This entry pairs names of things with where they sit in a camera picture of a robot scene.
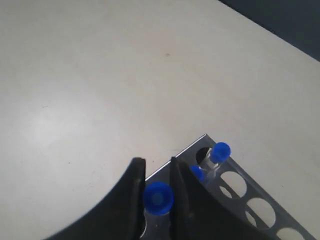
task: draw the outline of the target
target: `blue cap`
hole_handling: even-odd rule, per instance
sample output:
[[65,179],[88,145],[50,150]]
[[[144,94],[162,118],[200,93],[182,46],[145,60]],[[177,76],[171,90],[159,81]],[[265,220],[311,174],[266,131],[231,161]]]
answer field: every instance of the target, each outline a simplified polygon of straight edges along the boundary
[[202,182],[205,179],[204,171],[198,165],[193,165],[190,167],[190,169],[194,173],[194,175],[199,179],[200,182]]
[[218,142],[210,153],[210,160],[214,163],[223,163],[231,155],[231,148],[225,142]]
[[164,182],[156,181],[148,185],[143,192],[145,210],[153,215],[164,215],[174,204],[174,193]]

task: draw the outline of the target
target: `blue tube cap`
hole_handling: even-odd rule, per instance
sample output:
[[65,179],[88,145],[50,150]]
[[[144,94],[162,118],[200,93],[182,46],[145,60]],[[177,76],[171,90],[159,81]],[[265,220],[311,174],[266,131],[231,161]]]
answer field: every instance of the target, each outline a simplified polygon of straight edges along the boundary
[[198,165],[193,165],[190,167],[190,169],[194,173],[194,175],[199,179],[200,182],[204,181],[205,179],[204,171]]
[[148,185],[143,192],[145,210],[153,215],[164,215],[174,204],[174,193],[164,182],[156,181]]
[[223,163],[231,155],[231,148],[225,142],[218,142],[211,150],[210,160],[214,163]]

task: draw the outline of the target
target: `white table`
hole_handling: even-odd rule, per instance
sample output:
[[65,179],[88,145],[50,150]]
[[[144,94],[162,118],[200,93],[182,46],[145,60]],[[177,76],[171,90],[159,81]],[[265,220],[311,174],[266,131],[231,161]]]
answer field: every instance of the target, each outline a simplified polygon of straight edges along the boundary
[[0,3],[0,239],[81,217],[208,133],[320,238],[320,63],[215,0]]

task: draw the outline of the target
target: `table surface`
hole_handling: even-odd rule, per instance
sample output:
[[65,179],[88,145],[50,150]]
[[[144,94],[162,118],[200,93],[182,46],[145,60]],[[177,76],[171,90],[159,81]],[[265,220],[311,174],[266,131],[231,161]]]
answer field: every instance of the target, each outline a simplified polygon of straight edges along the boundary
[[320,63],[216,0],[0,3],[0,239],[81,217],[204,133],[320,238]]

